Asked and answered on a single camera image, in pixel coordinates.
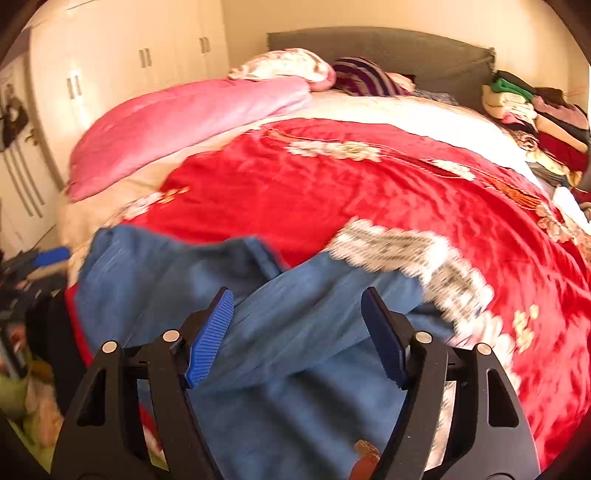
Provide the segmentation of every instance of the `striped pillow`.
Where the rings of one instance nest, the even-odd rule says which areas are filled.
[[[335,88],[353,96],[392,97],[409,95],[386,72],[362,57],[341,57],[333,63]]]

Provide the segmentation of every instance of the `bedroom wall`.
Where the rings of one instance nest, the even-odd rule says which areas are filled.
[[[587,105],[589,66],[543,0],[223,0],[230,64],[266,50],[266,33],[372,25],[419,30],[495,47],[497,67]]]

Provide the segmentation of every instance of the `pile of clothes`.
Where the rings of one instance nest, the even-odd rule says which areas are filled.
[[[528,152],[531,169],[550,186],[576,187],[589,163],[589,121],[562,90],[534,88],[499,70],[482,86],[482,105]]]

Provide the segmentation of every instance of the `wardrobe door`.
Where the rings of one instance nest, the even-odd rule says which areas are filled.
[[[112,50],[112,43],[118,33],[107,27],[112,16],[106,0],[70,8],[67,17],[72,48],[68,82],[72,84],[76,113],[85,131],[115,103],[111,67],[116,64],[113,57],[119,55],[119,49]]]
[[[64,182],[68,180],[70,152],[82,136],[77,111],[66,15],[36,25],[31,30],[31,87],[40,136]]]
[[[0,199],[0,249],[4,251],[5,259],[12,258],[17,253],[27,250],[21,235],[14,228],[9,212],[2,206]]]
[[[221,0],[199,0],[199,8],[206,42],[207,76],[208,78],[225,78],[228,75],[229,62],[222,2]]]
[[[207,78],[205,34],[201,28],[199,0],[172,0],[172,23],[181,83]]]
[[[34,135],[22,54],[0,72],[0,198],[15,230],[32,247],[56,223],[57,186]]]
[[[68,10],[76,102],[83,128],[149,90],[136,0],[94,0]]]
[[[173,9],[170,1],[135,0],[141,30],[141,47],[147,63],[151,92],[182,83],[174,42]]]

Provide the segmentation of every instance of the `gray headboard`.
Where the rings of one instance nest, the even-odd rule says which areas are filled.
[[[385,27],[323,27],[267,34],[269,50],[300,47],[332,63],[339,57],[372,60],[386,72],[416,75],[418,88],[447,92],[482,112],[481,85],[491,79],[493,48],[429,33]]]

